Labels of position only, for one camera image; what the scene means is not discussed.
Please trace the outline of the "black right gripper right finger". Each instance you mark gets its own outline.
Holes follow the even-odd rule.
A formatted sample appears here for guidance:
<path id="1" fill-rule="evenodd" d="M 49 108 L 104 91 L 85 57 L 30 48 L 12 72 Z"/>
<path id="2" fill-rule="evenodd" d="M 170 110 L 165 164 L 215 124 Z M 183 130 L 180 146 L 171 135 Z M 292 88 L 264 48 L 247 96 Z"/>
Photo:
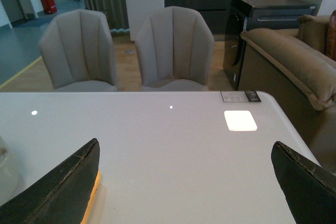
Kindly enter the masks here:
<path id="1" fill-rule="evenodd" d="M 280 141 L 271 161 L 296 223 L 335 223 L 334 174 Z"/>

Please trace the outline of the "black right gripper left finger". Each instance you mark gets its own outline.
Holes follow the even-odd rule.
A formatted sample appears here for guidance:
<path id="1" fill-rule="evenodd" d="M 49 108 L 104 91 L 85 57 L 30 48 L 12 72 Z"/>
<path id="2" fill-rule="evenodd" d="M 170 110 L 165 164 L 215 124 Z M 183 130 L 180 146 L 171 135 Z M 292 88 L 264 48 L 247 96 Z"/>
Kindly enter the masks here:
<path id="1" fill-rule="evenodd" d="M 93 138 L 1 206 L 1 223 L 81 223 L 99 170 Z"/>

